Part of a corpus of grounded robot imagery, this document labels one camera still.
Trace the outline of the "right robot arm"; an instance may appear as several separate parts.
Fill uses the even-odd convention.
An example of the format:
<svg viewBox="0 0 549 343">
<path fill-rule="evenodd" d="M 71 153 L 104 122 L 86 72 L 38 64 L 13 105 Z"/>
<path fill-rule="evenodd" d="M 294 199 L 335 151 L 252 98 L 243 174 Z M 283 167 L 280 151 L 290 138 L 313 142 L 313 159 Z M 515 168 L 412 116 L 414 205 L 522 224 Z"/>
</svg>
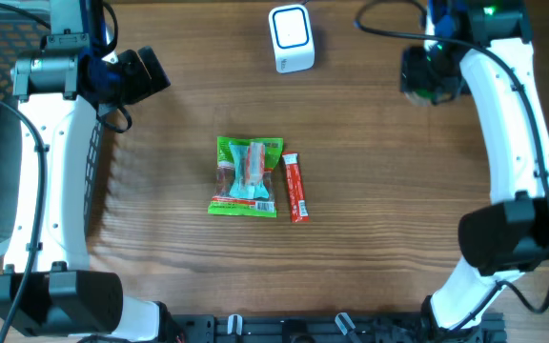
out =
<svg viewBox="0 0 549 343">
<path fill-rule="evenodd" d="M 401 88 L 438 104 L 470 95 L 487 151 L 490 203 L 458 224 L 461 258 L 429 299 L 434 339 L 478 329 L 505 290 L 549 262 L 549 135 L 534 76 L 533 33 L 520 1 L 431 1 L 403 53 Z M 549 283 L 533 313 L 549 308 Z"/>
</svg>

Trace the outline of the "red stick packet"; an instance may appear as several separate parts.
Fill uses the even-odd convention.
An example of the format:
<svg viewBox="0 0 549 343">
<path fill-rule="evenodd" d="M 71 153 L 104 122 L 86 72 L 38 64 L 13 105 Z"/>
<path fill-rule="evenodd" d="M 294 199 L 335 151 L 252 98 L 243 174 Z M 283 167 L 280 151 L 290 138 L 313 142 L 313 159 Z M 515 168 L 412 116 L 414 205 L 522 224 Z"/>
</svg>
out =
<svg viewBox="0 0 549 343">
<path fill-rule="evenodd" d="M 285 151 L 282 153 L 282 158 L 285 166 L 291 219 L 294 223 L 308 222 L 309 214 L 306 207 L 301 170 L 298 164 L 298 153 Z"/>
</svg>

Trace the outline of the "green lid spice jar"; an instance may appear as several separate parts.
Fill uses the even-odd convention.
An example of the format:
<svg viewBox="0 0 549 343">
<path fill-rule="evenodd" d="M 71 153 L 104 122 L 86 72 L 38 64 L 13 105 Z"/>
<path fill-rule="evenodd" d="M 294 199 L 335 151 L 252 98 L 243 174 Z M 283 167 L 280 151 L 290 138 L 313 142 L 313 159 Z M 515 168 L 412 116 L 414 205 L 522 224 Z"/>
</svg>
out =
<svg viewBox="0 0 549 343">
<path fill-rule="evenodd" d="M 434 104 L 434 94 L 430 91 L 418 90 L 418 91 L 406 91 L 404 92 L 406 98 L 414 105 L 420 107 L 428 107 Z"/>
</svg>

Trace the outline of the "white barcode scanner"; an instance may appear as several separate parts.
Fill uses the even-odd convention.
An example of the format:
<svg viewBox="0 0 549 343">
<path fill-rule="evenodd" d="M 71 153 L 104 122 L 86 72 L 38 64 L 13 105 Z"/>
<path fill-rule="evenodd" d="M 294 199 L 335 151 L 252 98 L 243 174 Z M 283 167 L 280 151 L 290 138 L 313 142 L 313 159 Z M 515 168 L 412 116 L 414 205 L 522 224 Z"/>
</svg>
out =
<svg viewBox="0 0 549 343">
<path fill-rule="evenodd" d="M 315 44 L 306 7 L 276 7 L 268 19 L 276 71 L 283 74 L 310 69 L 315 63 Z"/>
</svg>

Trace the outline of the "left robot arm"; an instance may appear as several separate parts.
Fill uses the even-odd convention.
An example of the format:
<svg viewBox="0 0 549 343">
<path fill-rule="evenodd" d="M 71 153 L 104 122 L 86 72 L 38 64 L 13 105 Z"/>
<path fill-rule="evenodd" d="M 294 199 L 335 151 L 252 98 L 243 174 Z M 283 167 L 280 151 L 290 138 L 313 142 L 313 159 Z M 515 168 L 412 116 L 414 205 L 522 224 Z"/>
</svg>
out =
<svg viewBox="0 0 549 343">
<path fill-rule="evenodd" d="M 86 242 L 95 130 L 170 82 L 149 47 L 116 52 L 104 1 L 53 1 L 47 34 L 11 70 L 22 123 L 14 229 L 0 273 L 0 336 L 82 342 L 183 342 L 167 307 L 125 295 L 118 275 L 90 267 Z"/>
</svg>

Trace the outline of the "green snack bag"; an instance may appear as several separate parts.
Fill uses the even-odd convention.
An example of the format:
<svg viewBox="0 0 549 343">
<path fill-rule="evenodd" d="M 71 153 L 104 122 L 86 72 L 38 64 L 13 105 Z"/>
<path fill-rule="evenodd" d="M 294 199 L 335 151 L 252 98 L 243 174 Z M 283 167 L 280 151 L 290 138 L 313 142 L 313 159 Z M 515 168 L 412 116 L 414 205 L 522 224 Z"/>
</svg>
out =
<svg viewBox="0 0 549 343">
<path fill-rule="evenodd" d="M 208 214 L 275 218 L 274 168 L 282 138 L 217 138 L 215 192 Z"/>
</svg>

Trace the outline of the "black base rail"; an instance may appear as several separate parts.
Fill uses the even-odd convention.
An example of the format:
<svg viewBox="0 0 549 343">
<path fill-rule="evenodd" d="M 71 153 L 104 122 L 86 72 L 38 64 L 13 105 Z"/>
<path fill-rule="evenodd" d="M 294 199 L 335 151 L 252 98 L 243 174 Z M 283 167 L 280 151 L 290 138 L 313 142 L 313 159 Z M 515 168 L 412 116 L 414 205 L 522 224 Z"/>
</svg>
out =
<svg viewBox="0 0 549 343">
<path fill-rule="evenodd" d="M 419 313 L 353 315 L 352 328 L 343 329 L 332 316 L 251 317 L 230 315 L 175 315 L 182 331 L 179 342 L 205 343 L 403 343 L 436 342 Z"/>
</svg>

